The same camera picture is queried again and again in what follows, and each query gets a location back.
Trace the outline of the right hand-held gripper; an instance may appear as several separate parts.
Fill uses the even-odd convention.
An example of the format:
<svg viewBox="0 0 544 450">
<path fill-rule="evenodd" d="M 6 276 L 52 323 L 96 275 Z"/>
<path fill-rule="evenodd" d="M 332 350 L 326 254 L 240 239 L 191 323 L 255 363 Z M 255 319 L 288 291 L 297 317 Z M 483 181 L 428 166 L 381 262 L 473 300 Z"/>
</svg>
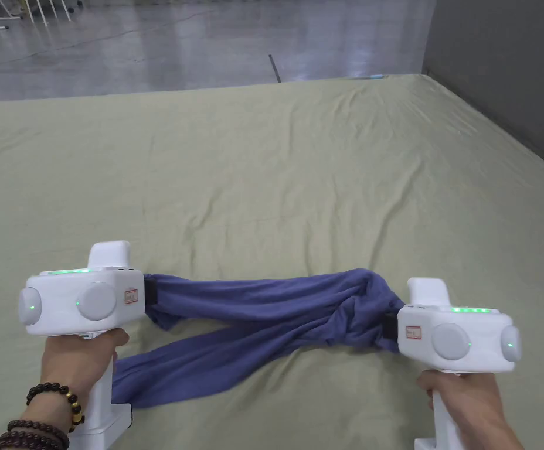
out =
<svg viewBox="0 0 544 450">
<path fill-rule="evenodd" d="M 456 306 L 439 278 L 408 279 L 409 303 L 397 314 L 399 352 L 451 374 L 512 372 L 519 329 L 497 308 Z"/>
</svg>

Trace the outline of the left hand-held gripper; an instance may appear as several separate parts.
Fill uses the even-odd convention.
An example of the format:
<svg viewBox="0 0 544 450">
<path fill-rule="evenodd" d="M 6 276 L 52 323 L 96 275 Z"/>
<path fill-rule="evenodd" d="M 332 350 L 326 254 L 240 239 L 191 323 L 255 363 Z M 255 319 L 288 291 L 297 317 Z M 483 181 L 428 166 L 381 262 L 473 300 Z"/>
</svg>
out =
<svg viewBox="0 0 544 450">
<path fill-rule="evenodd" d="M 31 335 L 98 335 L 142 318 L 145 284 L 130 263 L 124 240 L 92 246 L 86 268 L 44 271 L 30 277 L 19 294 L 19 320 Z M 89 397 L 89 407 L 72 433 L 71 449 L 109 449 L 132 424 L 130 404 L 112 401 L 108 366 Z"/>
</svg>

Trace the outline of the person's left hand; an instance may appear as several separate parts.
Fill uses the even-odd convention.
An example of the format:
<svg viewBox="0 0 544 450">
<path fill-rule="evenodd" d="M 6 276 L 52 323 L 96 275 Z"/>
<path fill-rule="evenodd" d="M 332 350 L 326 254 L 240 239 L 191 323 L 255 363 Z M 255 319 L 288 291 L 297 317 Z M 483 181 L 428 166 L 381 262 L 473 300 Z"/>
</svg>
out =
<svg viewBox="0 0 544 450">
<path fill-rule="evenodd" d="M 85 407 L 94 385 L 117 358 L 117 348 L 128 340 L 128 334 L 121 328 L 106 331 L 94 339 L 77 335 L 47 337 L 40 381 L 67 386 Z"/>
</svg>

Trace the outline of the person's right hand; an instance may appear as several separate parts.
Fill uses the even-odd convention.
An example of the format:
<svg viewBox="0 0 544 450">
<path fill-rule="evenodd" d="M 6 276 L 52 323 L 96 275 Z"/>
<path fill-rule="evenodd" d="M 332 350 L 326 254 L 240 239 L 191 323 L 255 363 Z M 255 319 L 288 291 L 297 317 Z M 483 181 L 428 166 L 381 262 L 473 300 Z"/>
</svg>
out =
<svg viewBox="0 0 544 450">
<path fill-rule="evenodd" d="M 428 396 L 440 394 L 466 449 L 523 449 L 506 421 L 494 374 L 425 370 L 417 384 Z"/>
</svg>

